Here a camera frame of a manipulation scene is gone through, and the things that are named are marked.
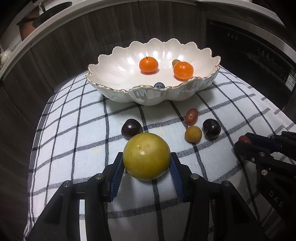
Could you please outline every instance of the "white teapot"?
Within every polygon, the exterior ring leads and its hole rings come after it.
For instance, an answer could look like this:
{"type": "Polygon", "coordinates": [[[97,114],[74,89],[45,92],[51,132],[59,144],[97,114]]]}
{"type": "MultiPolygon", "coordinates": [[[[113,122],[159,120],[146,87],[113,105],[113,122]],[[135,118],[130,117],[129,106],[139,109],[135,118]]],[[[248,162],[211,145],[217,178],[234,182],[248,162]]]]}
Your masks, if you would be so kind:
{"type": "Polygon", "coordinates": [[[6,63],[8,58],[11,56],[12,51],[9,49],[6,49],[5,51],[3,51],[1,44],[0,44],[0,48],[1,48],[1,64],[3,65],[6,63]]]}

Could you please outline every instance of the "blueberry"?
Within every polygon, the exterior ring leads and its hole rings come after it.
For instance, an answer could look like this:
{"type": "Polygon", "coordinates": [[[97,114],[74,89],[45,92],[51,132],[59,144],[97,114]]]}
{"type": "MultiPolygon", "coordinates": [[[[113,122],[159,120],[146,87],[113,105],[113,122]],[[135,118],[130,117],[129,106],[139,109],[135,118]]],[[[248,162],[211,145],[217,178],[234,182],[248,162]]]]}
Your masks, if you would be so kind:
{"type": "Polygon", "coordinates": [[[159,89],[163,89],[165,88],[165,85],[161,82],[157,82],[155,85],[154,85],[155,88],[159,88],[159,89]]]}

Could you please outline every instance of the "table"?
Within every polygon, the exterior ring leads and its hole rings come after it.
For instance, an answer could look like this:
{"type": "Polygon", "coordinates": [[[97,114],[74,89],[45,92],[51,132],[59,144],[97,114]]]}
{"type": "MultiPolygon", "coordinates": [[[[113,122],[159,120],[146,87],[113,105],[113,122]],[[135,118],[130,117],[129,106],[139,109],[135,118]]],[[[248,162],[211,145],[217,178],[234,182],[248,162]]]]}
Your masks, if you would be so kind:
{"type": "MultiPolygon", "coordinates": [[[[138,120],[144,131],[161,136],[192,172],[216,183],[231,181],[268,237],[280,228],[280,217],[255,188],[255,165],[239,162],[233,144],[246,132],[270,136],[296,131],[296,126],[267,98],[221,67],[211,86],[185,101],[165,101],[156,106],[113,102],[88,84],[84,74],[65,84],[49,99],[36,131],[24,237],[63,181],[86,181],[113,163],[127,143],[120,130],[129,118],[138,120]],[[202,127],[208,118],[221,123],[216,140],[208,141],[203,136],[196,145],[184,140],[184,116],[191,108],[199,111],[196,126],[202,127]]],[[[280,153],[273,156],[295,165],[280,153]]],[[[125,173],[117,197],[106,205],[112,239],[181,240],[188,208],[188,203],[177,198],[169,171],[151,182],[125,173]]],[[[80,224],[81,240],[86,240],[83,202],[80,224]]],[[[211,216],[209,227],[212,239],[211,216]]]]}

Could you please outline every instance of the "dark cherry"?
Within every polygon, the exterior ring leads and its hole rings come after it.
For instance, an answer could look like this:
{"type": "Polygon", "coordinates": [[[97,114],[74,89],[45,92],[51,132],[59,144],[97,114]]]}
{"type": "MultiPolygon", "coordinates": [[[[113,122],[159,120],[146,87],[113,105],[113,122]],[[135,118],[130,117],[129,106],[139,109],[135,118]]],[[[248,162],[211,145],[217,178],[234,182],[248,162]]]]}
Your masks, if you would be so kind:
{"type": "Polygon", "coordinates": [[[142,131],[141,124],[135,119],[128,119],[121,128],[121,134],[126,139],[130,139],[142,131]]]}
{"type": "Polygon", "coordinates": [[[249,137],[246,137],[246,136],[240,136],[240,137],[239,137],[239,141],[242,141],[242,142],[246,142],[246,143],[252,144],[250,138],[249,138],[249,137]]]}
{"type": "Polygon", "coordinates": [[[219,122],[214,119],[206,119],[202,124],[202,127],[204,129],[205,136],[211,140],[216,139],[221,132],[219,122]]]}

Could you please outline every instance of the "tangerine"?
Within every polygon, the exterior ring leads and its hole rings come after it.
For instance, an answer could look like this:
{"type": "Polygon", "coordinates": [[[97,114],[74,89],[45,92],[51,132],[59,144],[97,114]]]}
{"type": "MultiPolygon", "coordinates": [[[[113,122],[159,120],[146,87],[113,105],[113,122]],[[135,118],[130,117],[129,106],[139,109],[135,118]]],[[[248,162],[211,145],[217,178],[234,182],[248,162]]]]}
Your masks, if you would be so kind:
{"type": "Polygon", "coordinates": [[[178,62],[174,66],[174,74],[180,80],[188,80],[193,77],[193,66],[188,62],[178,62]]]}
{"type": "Polygon", "coordinates": [[[140,70],[143,73],[153,73],[158,69],[158,62],[153,57],[145,57],[139,63],[140,70]]]}

